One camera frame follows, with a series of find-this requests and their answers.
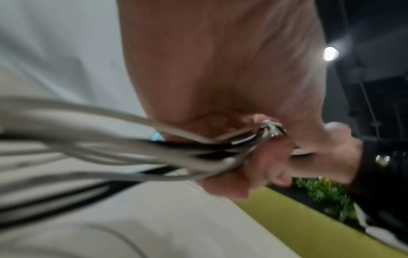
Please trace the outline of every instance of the light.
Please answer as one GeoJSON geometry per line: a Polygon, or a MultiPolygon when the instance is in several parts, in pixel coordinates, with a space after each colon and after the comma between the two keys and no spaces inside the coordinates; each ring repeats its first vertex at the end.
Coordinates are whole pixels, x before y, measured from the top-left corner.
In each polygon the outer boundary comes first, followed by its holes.
{"type": "Polygon", "coordinates": [[[332,61],[339,57],[339,51],[333,47],[327,47],[324,50],[323,57],[326,61],[332,61]]]}

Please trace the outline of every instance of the dark ceiling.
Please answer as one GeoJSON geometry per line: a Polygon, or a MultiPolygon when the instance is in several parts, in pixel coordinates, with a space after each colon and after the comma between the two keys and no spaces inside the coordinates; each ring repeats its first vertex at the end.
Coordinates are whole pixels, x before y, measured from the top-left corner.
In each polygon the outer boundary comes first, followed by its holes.
{"type": "Polygon", "coordinates": [[[339,101],[331,85],[337,83],[347,99],[347,122],[360,134],[408,138],[408,0],[316,0],[316,5],[328,45],[340,52],[329,65],[325,105],[339,101]]]}

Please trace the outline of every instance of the white fabric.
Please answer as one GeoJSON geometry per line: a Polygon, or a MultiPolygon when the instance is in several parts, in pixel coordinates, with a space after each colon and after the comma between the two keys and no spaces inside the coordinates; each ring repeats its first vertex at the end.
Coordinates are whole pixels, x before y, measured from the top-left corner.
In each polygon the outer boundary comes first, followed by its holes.
{"type": "MultiPolygon", "coordinates": [[[[59,98],[144,115],[125,70],[114,0],[0,0],[0,95],[59,98]]],[[[153,132],[88,122],[139,137],[153,132]]],[[[70,159],[2,172],[0,178],[75,169],[111,168],[70,159]]],[[[191,182],[143,184],[95,206],[1,232],[0,257],[139,257],[123,241],[84,223],[119,231],[149,258],[298,257],[231,201],[191,182]]]]}

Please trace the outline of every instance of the black sleeve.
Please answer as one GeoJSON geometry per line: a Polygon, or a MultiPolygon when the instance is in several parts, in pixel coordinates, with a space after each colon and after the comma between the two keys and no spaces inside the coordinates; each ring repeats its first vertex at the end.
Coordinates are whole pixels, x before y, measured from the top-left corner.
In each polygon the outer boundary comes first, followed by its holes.
{"type": "Polygon", "coordinates": [[[358,173],[348,193],[370,226],[392,232],[408,244],[408,142],[364,139],[358,173]]]}

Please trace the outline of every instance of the green plant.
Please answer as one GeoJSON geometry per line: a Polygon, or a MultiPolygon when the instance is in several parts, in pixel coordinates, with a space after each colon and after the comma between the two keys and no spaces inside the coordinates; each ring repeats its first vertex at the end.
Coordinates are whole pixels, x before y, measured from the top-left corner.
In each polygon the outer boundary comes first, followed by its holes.
{"type": "Polygon", "coordinates": [[[293,179],[293,188],[306,192],[312,200],[324,207],[324,212],[340,221],[357,220],[353,200],[342,185],[328,179],[293,179]]]}

